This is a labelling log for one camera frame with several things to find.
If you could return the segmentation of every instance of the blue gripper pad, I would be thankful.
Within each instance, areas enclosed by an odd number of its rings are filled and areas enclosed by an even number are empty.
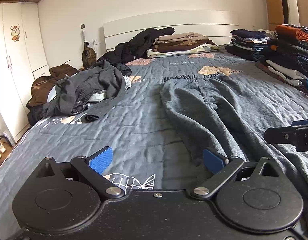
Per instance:
[[[111,164],[113,160],[113,150],[111,147],[104,147],[90,157],[86,158],[86,163],[97,173],[102,174],[103,171]]]
[[[228,158],[219,154],[212,148],[203,150],[203,161],[205,167],[214,175],[229,163]]]

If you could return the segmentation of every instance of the orange blanket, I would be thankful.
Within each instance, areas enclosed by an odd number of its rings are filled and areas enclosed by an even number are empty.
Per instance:
[[[277,25],[276,31],[278,36],[283,35],[290,38],[294,38],[299,41],[308,41],[308,33],[303,32],[300,29],[293,28],[285,25]]]

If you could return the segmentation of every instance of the wall socket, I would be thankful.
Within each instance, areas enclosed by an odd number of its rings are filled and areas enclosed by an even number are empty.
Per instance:
[[[93,40],[93,45],[98,45],[100,42],[98,40]]]

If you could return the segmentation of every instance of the white headboard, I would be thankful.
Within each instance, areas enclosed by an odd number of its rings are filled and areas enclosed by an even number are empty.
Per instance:
[[[104,23],[106,49],[113,50],[147,28],[173,27],[175,34],[195,32],[208,36],[217,45],[229,43],[231,30],[239,26],[238,15],[230,11],[179,10],[148,13]]]

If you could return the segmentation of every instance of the white wall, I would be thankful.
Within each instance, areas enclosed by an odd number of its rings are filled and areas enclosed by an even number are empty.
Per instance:
[[[39,2],[43,45],[50,67],[71,60],[82,65],[83,41],[80,25],[86,26],[86,40],[101,42],[98,56],[105,53],[102,25],[124,17],[187,9],[231,10],[239,14],[240,27],[267,29],[265,0],[42,0]]]
[[[299,26],[297,0],[288,0],[289,23]]]

